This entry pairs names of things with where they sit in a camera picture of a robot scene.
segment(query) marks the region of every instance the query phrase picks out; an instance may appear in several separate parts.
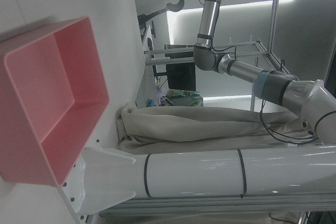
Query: crumpled fabric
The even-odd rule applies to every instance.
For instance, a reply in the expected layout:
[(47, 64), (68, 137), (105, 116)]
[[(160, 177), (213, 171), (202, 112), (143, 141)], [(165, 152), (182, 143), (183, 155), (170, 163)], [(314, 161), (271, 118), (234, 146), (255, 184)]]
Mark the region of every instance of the crumpled fabric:
[[(291, 112), (264, 113), (273, 130), (307, 137)], [(166, 106), (137, 109), (128, 104), (117, 120), (119, 148), (132, 154), (197, 152), (287, 146), (272, 138), (259, 113), (230, 108)]]

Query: black monitor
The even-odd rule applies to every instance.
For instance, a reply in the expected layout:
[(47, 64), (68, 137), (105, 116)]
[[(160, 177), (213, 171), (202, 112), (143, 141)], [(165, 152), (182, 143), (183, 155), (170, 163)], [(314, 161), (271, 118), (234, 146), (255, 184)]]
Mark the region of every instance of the black monitor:
[[(165, 45), (165, 49), (193, 47), (187, 45)], [(193, 57), (193, 52), (165, 54), (171, 59)], [(170, 89), (196, 91), (195, 63), (178, 63), (166, 65), (168, 86)]]

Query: white panel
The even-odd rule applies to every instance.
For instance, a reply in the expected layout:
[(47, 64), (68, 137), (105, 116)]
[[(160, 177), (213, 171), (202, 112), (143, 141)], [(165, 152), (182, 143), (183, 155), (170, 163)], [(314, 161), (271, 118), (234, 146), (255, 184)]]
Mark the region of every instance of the white panel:
[[(0, 40), (84, 15), (92, 21), (110, 95), (110, 104), (89, 142), (112, 146), (118, 139), (114, 122), (118, 110), (134, 103), (144, 70), (134, 0), (0, 0)], [(9, 184), (1, 178), (0, 219), (10, 224), (75, 223), (56, 188)]]
[(0, 41), (27, 30), (17, 0), (0, 0)]

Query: pink tray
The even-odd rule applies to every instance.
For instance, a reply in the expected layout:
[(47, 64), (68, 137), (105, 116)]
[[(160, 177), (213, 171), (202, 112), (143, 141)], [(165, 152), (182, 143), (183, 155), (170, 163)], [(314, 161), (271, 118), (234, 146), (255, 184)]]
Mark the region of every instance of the pink tray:
[(0, 43), (0, 173), (61, 186), (109, 98), (88, 17)]

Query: metal frame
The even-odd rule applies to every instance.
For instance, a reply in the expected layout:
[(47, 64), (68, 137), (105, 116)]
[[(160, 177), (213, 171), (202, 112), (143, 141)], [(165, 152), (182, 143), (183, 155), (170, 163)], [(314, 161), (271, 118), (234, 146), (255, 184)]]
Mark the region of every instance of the metal frame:
[[(218, 47), (219, 50), (231, 47), (231, 46), (255, 46), (257, 51), (252, 52), (245, 52), (237, 54), (237, 56), (244, 57), (244, 56), (260, 56), (268, 54), (267, 49), (262, 44), (261, 41), (249, 41), (249, 42), (240, 42), (235, 44), (229, 44)], [(177, 53), (177, 52), (192, 52), (194, 47), (184, 47), (184, 48), (172, 48), (172, 49), (163, 49), (163, 50), (151, 50), (145, 51), (144, 54), (147, 55), (146, 57), (146, 65), (155, 66), (155, 65), (168, 65), (168, 64), (177, 64), (177, 63), (189, 63), (194, 62), (193, 58), (177, 58), (177, 59), (170, 59), (167, 58), (151, 58), (151, 55), (162, 55), (162, 54), (170, 54), (170, 53)]]
[(131, 199), (101, 211), (107, 216), (153, 216), (172, 214), (252, 214), (271, 211), (332, 211), (335, 210), (335, 194)]

